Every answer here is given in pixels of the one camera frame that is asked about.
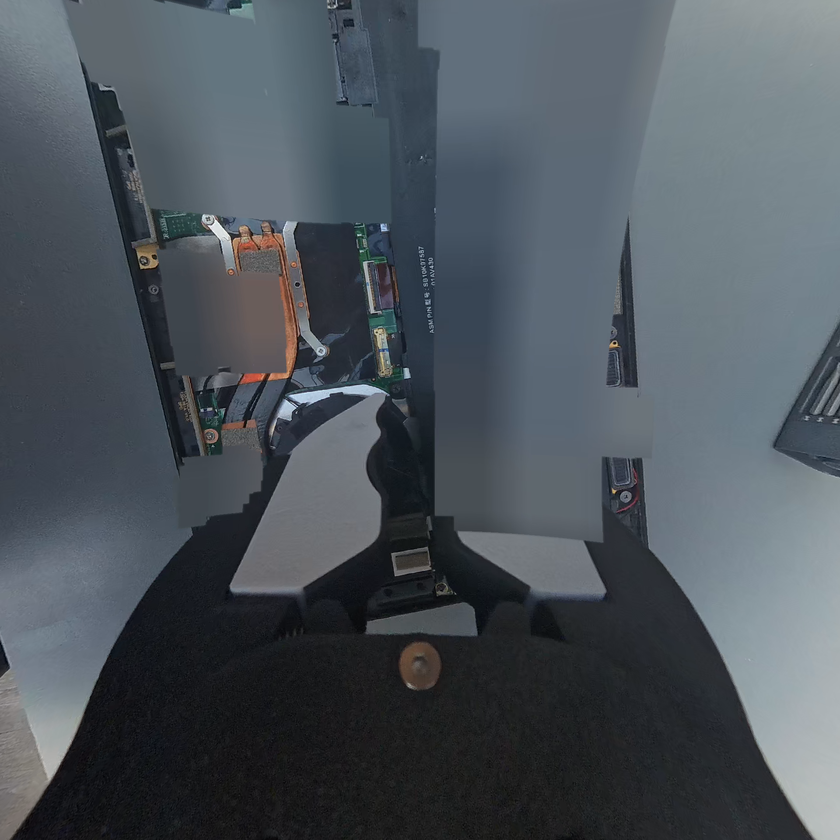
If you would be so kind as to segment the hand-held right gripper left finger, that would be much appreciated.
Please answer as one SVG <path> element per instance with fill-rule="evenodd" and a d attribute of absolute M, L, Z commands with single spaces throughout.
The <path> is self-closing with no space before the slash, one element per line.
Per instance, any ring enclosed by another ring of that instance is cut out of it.
<path fill-rule="evenodd" d="M 305 589 L 368 549 L 382 528 L 382 499 L 367 464 L 382 431 L 382 392 L 310 432 L 288 462 L 239 564 L 232 595 L 303 597 Z"/>

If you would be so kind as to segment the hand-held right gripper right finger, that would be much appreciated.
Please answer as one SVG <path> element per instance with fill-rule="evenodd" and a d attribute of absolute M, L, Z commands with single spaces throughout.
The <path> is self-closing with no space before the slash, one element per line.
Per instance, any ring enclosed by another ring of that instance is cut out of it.
<path fill-rule="evenodd" d="M 583 541 L 501 532 L 459 532 L 458 538 L 538 600 L 599 602 L 606 594 Z"/>

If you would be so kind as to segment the black laptop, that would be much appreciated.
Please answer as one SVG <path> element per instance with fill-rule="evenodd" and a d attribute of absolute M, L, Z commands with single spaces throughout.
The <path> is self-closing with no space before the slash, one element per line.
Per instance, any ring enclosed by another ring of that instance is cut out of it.
<path fill-rule="evenodd" d="M 471 633 L 634 606 L 657 565 L 603 505 L 639 460 L 635 390 L 603 361 L 674 2 L 371 2 L 377 102 L 333 96 L 328 3 L 254 19 L 65 2 L 159 390 L 181 380 L 201 489 L 181 567 L 227 612 L 363 633 L 463 605 Z M 372 546 L 304 591 L 229 586 L 291 450 L 382 392 Z M 459 532 L 583 541 L 599 602 L 538 600 Z"/>

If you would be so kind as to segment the grey screwdriver bit tray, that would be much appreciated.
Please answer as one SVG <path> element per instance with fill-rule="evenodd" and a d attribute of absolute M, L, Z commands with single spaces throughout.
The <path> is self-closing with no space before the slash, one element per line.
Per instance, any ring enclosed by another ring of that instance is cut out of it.
<path fill-rule="evenodd" d="M 773 443 L 805 466 L 839 477 L 839 327 L 836 326 Z"/>

